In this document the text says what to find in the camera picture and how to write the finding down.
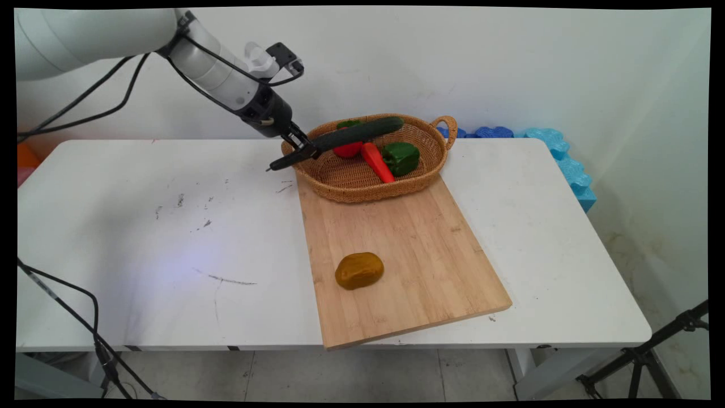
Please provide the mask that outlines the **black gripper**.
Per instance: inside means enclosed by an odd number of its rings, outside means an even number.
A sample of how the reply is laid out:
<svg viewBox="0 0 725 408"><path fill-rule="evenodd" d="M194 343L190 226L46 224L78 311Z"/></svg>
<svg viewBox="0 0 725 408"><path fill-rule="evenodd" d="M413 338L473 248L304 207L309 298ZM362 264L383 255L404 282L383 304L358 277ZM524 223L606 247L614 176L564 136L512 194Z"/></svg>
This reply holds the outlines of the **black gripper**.
<svg viewBox="0 0 725 408"><path fill-rule="evenodd" d="M292 121L292 108L274 90L257 90L249 103L249 126L267 138L282 137L292 152L280 158L282 163L317 159L321 150Z"/></svg>

